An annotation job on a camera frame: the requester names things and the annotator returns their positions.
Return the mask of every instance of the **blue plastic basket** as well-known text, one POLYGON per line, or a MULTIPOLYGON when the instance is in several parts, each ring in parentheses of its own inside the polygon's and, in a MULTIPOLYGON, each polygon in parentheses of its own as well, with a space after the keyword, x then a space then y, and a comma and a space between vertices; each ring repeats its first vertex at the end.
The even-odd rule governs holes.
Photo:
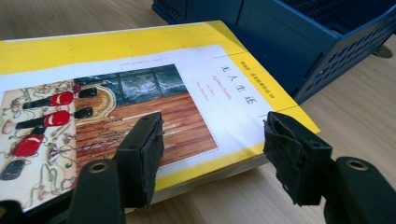
POLYGON ((222 20, 298 103, 396 31, 396 0, 154 0, 169 23, 222 20))

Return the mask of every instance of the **yellow book cover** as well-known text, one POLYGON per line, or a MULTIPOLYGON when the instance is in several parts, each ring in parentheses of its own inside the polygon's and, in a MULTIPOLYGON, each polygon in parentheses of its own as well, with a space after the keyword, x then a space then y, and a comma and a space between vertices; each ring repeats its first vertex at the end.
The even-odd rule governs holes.
POLYGON ((0 200, 35 207, 163 114, 156 191, 262 154, 269 111, 305 112, 220 21, 0 42, 0 200))

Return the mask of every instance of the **painting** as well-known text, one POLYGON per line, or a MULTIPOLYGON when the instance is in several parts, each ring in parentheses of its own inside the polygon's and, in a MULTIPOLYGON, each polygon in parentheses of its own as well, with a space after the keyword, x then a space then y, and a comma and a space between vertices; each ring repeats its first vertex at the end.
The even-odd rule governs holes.
POLYGON ((74 188, 81 167, 111 159, 136 122, 158 111, 161 166, 217 147, 174 64, 6 91, 0 197, 30 208, 74 188))

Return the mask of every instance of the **red object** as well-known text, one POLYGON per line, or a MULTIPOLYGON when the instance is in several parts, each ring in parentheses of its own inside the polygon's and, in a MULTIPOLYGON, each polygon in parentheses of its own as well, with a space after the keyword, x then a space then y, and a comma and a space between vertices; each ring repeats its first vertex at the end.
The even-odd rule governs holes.
POLYGON ((70 105, 74 100, 74 95, 70 91, 64 91, 50 97, 50 105, 70 105))
POLYGON ((81 91, 81 89, 82 89, 81 84, 75 83, 75 84, 73 85, 73 92, 74 92, 74 93, 77 93, 77 92, 81 91))
POLYGON ((37 153, 43 139, 43 134, 29 134, 17 144, 11 154, 16 157, 33 156, 37 153))
POLYGON ((48 114, 44 117, 44 127, 63 126, 70 120, 69 112, 65 110, 48 114))

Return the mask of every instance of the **wooden table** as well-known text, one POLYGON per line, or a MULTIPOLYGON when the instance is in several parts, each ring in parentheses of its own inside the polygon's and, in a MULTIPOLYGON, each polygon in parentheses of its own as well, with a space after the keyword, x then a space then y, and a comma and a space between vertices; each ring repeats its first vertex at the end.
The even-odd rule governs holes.
MULTIPOLYGON (((0 39, 167 25, 149 0, 3 0, 0 39)), ((396 36, 386 45, 396 53, 396 36)), ((302 107, 334 147, 369 161, 396 188, 396 57, 370 56, 302 107)), ((322 207, 293 205, 268 163, 127 215, 128 223, 324 223, 322 207)))

